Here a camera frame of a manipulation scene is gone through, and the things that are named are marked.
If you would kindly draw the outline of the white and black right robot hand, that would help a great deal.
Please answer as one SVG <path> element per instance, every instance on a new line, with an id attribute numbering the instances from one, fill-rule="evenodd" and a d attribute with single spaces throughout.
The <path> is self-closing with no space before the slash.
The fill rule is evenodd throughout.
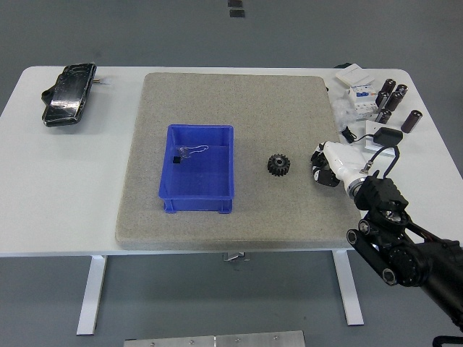
<path id="1" fill-rule="evenodd" d="M 367 162 L 363 154 L 351 145 L 330 141 L 321 143 L 310 161 L 317 183 L 328 187 L 343 183 L 347 193 L 361 185 L 366 177 L 362 170 Z"/>

